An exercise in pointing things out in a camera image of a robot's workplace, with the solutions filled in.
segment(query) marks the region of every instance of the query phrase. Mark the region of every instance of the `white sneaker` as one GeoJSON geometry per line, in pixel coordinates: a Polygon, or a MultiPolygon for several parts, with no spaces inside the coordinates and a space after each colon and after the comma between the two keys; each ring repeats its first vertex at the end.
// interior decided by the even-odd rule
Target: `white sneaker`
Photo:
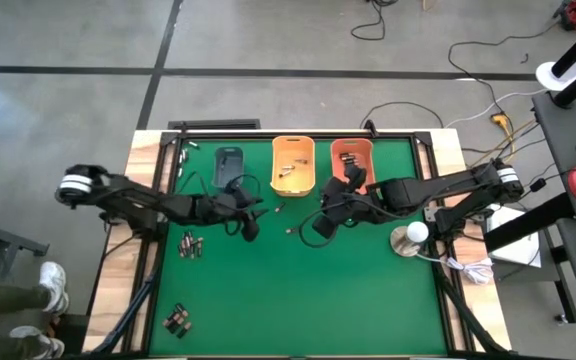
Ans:
{"type": "Polygon", "coordinates": [[[39,336],[42,352],[32,359],[57,359],[64,354],[64,350],[66,349],[66,346],[61,340],[47,337],[41,333],[41,330],[34,326],[18,326],[12,329],[8,336],[19,339],[28,336],[39,336]]]}
{"type": "Polygon", "coordinates": [[[66,271],[56,262],[46,261],[39,270],[39,285],[50,290],[50,302],[44,309],[59,316],[63,314],[70,301],[66,294],[66,271]]]}

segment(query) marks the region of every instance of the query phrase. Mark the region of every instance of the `wooden board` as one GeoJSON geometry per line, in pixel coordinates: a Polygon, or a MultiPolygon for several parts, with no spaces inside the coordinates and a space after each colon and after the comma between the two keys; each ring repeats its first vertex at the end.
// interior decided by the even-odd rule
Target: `wooden board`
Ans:
{"type": "MultiPolygon", "coordinates": [[[[320,130],[321,132],[330,132],[331,130],[320,130]]],[[[341,130],[340,132],[350,132],[356,130],[341,130]]],[[[386,131],[419,131],[411,129],[392,129],[386,131]]],[[[437,163],[437,169],[440,175],[446,175],[466,168],[463,155],[461,153],[461,146],[457,131],[454,129],[432,129],[422,130],[430,131],[433,139],[434,155],[437,163]]],[[[299,130],[282,130],[284,133],[299,132],[299,130]]],[[[133,137],[133,143],[128,157],[125,174],[131,180],[139,182],[146,186],[152,186],[152,179],[154,169],[157,161],[157,153],[159,151],[159,141],[162,131],[159,130],[142,130],[136,131],[133,137]]],[[[422,168],[424,177],[430,177],[430,167],[428,159],[425,155],[423,147],[419,147],[422,160],[422,168]]],[[[161,189],[166,189],[166,181],[168,179],[168,171],[170,166],[164,167],[164,174],[162,175],[161,189]]],[[[455,196],[446,199],[447,206],[454,206],[464,196],[455,196]]],[[[474,237],[481,237],[481,229],[477,226],[469,224],[465,231],[468,235],[474,237]]],[[[108,249],[115,246],[117,243],[130,236],[130,230],[125,226],[116,226],[111,230],[108,242],[108,249]]],[[[151,244],[149,249],[149,265],[147,266],[146,275],[150,272],[152,266],[152,256],[155,254],[156,244],[151,244]]],[[[482,260],[487,257],[486,247],[482,242],[470,240],[468,238],[459,238],[454,243],[457,260],[462,263],[470,263],[482,260]]],[[[114,252],[108,259],[105,259],[102,264],[101,275],[99,284],[93,296],[95,300],[93,303],[91,318],[84,342],[84,351],[92,350],[97,346],[105,335],[113,328],[117,320],[125,311],[130,300],[132,291],[132,283],[134,280],[136,262],[139,255],[140,240],[134,240],[125,245],[121,249],[114,252]]],[[[474,285],[462,276],[462,284],[466,303],[473,311],[477,319],[481,322],[483,327],[491,334],[491,336],[501,346],[510,349],[510,339],[506,330],[506,324],[503,317],[499,297],[497,295],[497,288],[494,282],[487,285],[474,285]]],[[[461,336],[461,325],[459,315],[456,309],[449,302],[449,311],[451,325],[455,336],[455,344],[457,349],[464,348],[464,341],[461,336]]],[[[135,332],[133,336],[133,348],[140,347],[143,328],[145,308],[147,302],[144,303],[139,311],[136,321],[135,332]]]]}

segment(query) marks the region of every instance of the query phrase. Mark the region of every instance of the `concrete floor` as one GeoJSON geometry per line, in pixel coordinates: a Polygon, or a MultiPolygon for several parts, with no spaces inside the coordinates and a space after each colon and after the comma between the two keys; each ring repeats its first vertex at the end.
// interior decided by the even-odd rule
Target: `concrete floor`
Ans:
{"type": "MultiPolygon", "coordinates": [[[[558,3],[440,0],[424,13],[419,1],[400,1],[384,9],[386,40],[362,42],[348,32],[375,15],[359,0],[221,0],[218,6],[185,0],[166,67],[452,72],[446,59],[450,44],[536,33],[558,3]]],[[[0,0],[0,65],[152,67],[172,4],[0,0]]],[[[462,47],[454,59],[470,71],[532,73],[575,39],[576,33],[554,28],[496,48],[462,47]],[[522,64],[526,53],[529,60],[522,64]]],[[[53,192],[75,163],[123,171],[149,81],[149,76],[0,74],[0,227],[51,244],[48,259],[69,273],[74,314],[86,312],[104,234],[98,211],[71,211],[56,203],[53,192]]],[[[492,85],[498,96],[539,89],[535,82],[492,85]]],[[[487,89],[470,81],[164,76],[147,128],[163,129],[171,120],[226,118],[259,118],[263,128],[354,128],[371,107],[394,100],[424,104],[446,123],[491,102],[487,89]]],[[[516,124],[532,119],[529,97],[502,106],[516,124]]],[[[382,127],[438,126],[429,114],[405,106],[381,109],[374,119],[382,127]]],[[[503,138],[486,118],[456,127],[464,147],[489,148],[503,138]]],[[[519,144],[542,137],[537,129],[519,144]]],[[[552,163],[544,143],[529,149],[513,162],[524,181],[552,163]]],[[[536,206],[561,190],[552,181],[524,205],[536,206]]],[[[11,280],[34,283],[41,261],[22,256],[11,280]]],[[[552,321],[561,311],[552,284],[500,284],[499,294],[515,350],[576,358],[576,325],[557,327],[552,321]]]]}

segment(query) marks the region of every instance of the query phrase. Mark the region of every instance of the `black device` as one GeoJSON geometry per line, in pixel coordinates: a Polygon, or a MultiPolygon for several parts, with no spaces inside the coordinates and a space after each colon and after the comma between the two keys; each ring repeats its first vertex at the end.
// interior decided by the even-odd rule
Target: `black device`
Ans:
{"type": "Polygon", "coordinates": [[[366,186],[366,194],[357,190],[366,180],[366,170],[353,164],[344,171],[347,181],[333,177],[322,191],[322,215],[313,229],[331,239],[339,225],[358,222],[382,224],[413,215],[429,202],[448,196],[471,193],[452,208],[438,208],[427,214],[430,236],[444,239],[461,232],[465,219],[492,203],[518,201],[523,187],[512,166],[491,160],[462,172],[429,180],[416,178],[389,179],[366,186]]]}
{"type": "Polygon", "coordinates": [[[217,195],[164,194],[138,184],[128,177],[110,174],[98,165],[75,165],[66,170],[55,192],[57,201],[75,209],[92,205],[104,210],[104,221],[125,220],[133,233],[154,235],[158,213],[182,225],[210,226],[236,222],[233,235],[241,231],[246,241],[253,241],[259,233],[257,218],[268,210],[251,210],[263,199],[251,195],[236,182],[229,182],[217,195]]]}

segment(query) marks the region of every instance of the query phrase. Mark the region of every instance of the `green mat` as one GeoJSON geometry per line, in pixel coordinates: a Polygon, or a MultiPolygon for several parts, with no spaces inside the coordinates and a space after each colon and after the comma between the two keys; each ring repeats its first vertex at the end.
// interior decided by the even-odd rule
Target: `green mat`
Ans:
{"type": "MultiPolygon", "coordinates": [[[[185,227],[170,229],[156,304],[150,354],[165,355],[397,355],[445,354],[430,264],[395,256],[388,236],[408,221],[341,228],[327,247],[312,249],[287,235],[319,206],[318,189],[332,176],[331,141],[316,141],[317,185],[304,198],[282,198],[270,187],[270,140],[202,141],[189,149],[184,176],[198,171],[211,193],[215,150],[239,146],[245,171],[259,178],[270,212],[248,243],[217,225],[193,228],[205,239],[203,256],[182,259],[177,245],[185,227]],[[282,201],[280,213],[273,209],[282,201]],[[191,330],[178,339],[161,323],[182,303],[191,330]]],[[[377,179],[415,176],[407,140],[378,140],[377,179]]],[[[254,180],[244,186],[255,191],[254,180]]],[[[198,179],[183,191],[199,193],[198,179]]],[[[311,241],[323,241],[307,226],[311,241]]]]}

